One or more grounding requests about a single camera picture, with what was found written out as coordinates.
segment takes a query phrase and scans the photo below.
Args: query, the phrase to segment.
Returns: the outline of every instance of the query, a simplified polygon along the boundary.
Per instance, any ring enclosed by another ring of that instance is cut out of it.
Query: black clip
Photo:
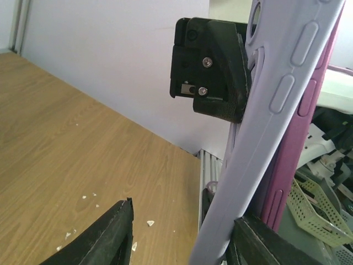
[[[251,87],[247,25],[202,18],[176,23],[170,95],[194,98],[197,113],[238,123]]]

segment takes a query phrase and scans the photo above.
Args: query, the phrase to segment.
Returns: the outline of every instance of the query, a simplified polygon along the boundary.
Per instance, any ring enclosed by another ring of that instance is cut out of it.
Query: pink case
[[[252,210],[275,231],[279,228],[287,197],[291,191],[296,167],[333,50],[340,17],[341,15],[252,201]]]

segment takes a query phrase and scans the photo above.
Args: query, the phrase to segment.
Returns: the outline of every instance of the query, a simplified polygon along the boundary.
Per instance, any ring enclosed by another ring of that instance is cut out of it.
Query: lavender tablet case
[[[254,0],[245,49],[252,87],[189,264],[217,265],[304,94],[344,0]],[[253,18],[260,9],[256,29]]]

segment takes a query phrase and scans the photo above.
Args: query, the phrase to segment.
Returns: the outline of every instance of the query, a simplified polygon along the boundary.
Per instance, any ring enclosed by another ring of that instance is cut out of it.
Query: black plastic piece
[[[331,179],[335,183],[335,186],[332,187],[333,190],[337,190],[338,187],[351,176],[351,169],[343,163],[345,160],[349,160],[349,158],[345,157],[336,163],[334,174],[331,176]]]
[[[345,198],[342,201],[342,204],[345,207],[345,210],[350,214],[353,215],[353,202],[349,198]]]
[[[249,90],[250,72],[244,48],[247,25],[202,18],[176,23],[170,95],[193,98],[197,113],[238,123]],[[210,67],[202,63],[212,60]],[[199,94],[200,88],[206,94]]]
[[[41,265],[129,265],[132,221],[131,198],[121,200]]]
[[[314,124],[325,135],[325,140],[332,140],[337,150],[353,148],[353,116],[334,109],[317,108],[313,118]]]
[[[320,265],[306,253],[282,239],[260,219],[249,215],[237,219],[226,251],[227,264],[238,265],[239,254],[247,264]]]
[[[212,194],[207,188],[202,191],[202,215],[201,215],[201,223],[204,222],[208,209],[210,208],[211,202],[214,198],[214,194]]]

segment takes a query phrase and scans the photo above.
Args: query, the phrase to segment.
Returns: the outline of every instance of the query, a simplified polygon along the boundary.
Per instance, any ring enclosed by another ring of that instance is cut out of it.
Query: silver screw head
[[[207,94],[207,88],[206,87],[200,87],[199,88],[199,95],[204,96]]]
[[[212,66],[212,64],[213,64],[213,61],[212,61],[211,58],[206,57],[206,58],[204,58],[204,59],[202,60],[202,64],[203,64],[203,66],[204,66],[205,68],[210,68],[210,67]]]

